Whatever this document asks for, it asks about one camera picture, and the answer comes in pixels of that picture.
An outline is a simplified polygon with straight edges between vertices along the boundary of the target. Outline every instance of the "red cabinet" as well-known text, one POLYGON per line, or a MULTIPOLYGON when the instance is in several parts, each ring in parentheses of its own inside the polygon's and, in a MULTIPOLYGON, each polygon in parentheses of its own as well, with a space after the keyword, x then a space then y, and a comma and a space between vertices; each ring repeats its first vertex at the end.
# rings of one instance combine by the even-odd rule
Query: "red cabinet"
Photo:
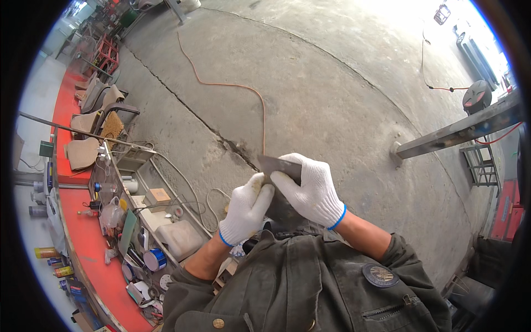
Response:
POLYGON ((520 205, 518 181, 513 178, 503 182, 503 189, 498 198, 498 206, 489 237, 495 240, 512 242, 524 213, 520 205))

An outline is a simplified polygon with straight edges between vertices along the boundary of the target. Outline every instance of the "metal rack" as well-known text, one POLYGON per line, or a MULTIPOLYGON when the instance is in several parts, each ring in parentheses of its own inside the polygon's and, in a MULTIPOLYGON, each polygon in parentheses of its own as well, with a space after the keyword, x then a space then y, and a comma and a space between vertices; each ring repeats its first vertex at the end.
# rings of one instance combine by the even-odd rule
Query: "metal rack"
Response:
POLYGON ((460 148, 459 151, 465 155, 468 163, 467 168, 472 173, 473 184, 475 186, 495 185, 498 187, 499 194, 501 192, 501 183, 490 145, 474 144, 466 148, 460 148))

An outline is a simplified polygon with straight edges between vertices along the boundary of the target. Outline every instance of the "zipper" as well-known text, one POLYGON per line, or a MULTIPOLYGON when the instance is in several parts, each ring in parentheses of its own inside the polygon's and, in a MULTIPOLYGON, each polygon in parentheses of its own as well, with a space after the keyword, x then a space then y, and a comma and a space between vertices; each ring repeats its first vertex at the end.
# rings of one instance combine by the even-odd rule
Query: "zipper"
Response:
POLYGON ((402 297, 402 300, 404 302, 401 304, 366 312, 363 314, 363 318, 368 318, 377 321, 382 320, 398 314, 404 308, 411 307, 413 303, 419 301, 420 299, 417 296, 409 296, 409 294, 406 294, 404 295, 404 297, 402 297))

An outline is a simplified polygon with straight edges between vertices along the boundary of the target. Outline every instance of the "blue glove cuff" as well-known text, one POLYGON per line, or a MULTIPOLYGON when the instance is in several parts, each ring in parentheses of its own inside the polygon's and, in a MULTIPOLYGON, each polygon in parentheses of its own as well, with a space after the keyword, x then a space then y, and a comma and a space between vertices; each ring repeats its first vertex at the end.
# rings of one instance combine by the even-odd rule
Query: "blue glove cuff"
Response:
POLYGON ((223 243, 225 243, 227 246, 233 246, 232 244, 228 244, 227 241, 225 241, 225 239, 223 238, 223 235, 221 234, 221 230, 219 230, 219 237, 221 238, 221 240, 223 241, 223 243))
POLYGON ((347 206, 345 204, 343 204, 343 206, 344 206, 343 214, 341 215, 341 217, 339 217, 339 220, 333 226, 327 228, 329 231, 331 231, 332 229, 336 228, 336 226, 339 225, 341 220, 343 220, 343 217, 345 216, 345 213, 347 213, 347 206))

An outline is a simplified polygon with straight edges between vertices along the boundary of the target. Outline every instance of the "blue paint can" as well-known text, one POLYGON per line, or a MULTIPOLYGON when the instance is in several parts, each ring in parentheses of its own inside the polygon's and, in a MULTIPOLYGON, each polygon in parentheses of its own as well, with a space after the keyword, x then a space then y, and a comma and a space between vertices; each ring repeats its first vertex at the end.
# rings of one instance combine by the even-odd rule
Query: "blue paint can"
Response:
POLYGON ((133 268, 131 268, 131 265, 129 265, 127 262, 124 262, 122 265, 122 272, 124 273, 125 278, 129 281, 132 281, 134 278, 136 278, 133 268))
POLYGON ((166 266, 166 256, 159 248, 144 253, 144 263, 151 271, 158 271, 166 266))

